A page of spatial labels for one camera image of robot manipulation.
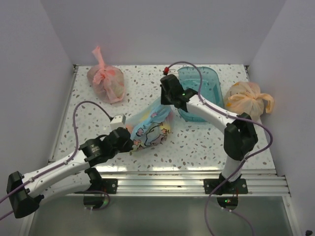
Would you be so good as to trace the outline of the light blue printed plastic bag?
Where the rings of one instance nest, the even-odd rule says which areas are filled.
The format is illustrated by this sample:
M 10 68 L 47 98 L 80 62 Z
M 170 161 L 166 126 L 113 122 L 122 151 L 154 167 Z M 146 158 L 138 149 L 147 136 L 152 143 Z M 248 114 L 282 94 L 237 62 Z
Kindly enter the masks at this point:
M 126 121 L 133 141 L 133 151 L 157 146 L 166 141 L 174 126 L 174 112 L 170 105 L 162 105 L 157 98 L 143 111 Z

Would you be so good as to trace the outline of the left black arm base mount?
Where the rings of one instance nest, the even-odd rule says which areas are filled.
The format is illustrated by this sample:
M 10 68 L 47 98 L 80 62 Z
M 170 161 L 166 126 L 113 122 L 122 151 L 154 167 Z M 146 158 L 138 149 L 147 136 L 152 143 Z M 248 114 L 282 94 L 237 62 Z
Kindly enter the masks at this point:
M 98 171 L 90 171 L 91 186 L 83 191 L 85 194 L 83 204 L 90 210 L 103 210 L 110 205 L 110 194 L 116 194 L 118 180 L 115 178 L 102 178 Z

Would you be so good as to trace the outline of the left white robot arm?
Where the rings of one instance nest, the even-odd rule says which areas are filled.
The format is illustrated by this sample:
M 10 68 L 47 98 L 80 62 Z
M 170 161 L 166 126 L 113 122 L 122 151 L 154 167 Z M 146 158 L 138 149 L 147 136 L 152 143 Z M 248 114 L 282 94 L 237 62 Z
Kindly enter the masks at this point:
M 132 150 L 133 142 L 126 128 L 85 141 L 69 156 L 44 168 L 22 174 L 11 173 L 7 198 L 15 218 L 23 218 L 39 209 L 48 198 L 73 192 L 101 190 L 102 180 L 95 166 Z

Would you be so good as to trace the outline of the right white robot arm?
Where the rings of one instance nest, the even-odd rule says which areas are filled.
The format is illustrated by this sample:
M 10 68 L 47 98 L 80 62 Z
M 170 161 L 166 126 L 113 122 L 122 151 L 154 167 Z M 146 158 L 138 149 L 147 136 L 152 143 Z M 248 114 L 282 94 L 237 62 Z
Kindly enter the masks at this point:
M 225 193 L 237 187 L 241 176 L 241 163 L 258 142 L 258 137 L 250 116 L 238 116 L 209 102 L 197 91 L 183 89 L 179 79 L 165 75 L 161 80 L 161 103 L 173 105 L 178 110 L 196 115 L 212 124 L 223 134 L 223 148 L 227 154 L 225 166 L 220 175 L 219 187 Z

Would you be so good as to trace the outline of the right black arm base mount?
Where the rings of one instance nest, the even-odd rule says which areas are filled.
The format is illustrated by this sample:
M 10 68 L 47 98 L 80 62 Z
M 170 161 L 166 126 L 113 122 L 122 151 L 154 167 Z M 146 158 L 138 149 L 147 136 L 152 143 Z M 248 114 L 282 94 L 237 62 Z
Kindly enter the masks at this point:
M 220 184 L 220 180 L 207 178 L 203 180 L 203 184 L 205 194 L 209 195 Z M 235 210 L 239 203 L 239 195 L 246 195 L 248 193 L 246 180 L 239 178 L 234 182 L 227 181 L 214 195 L 218 196 L 217 202 L 221 207 L 228 210 Z

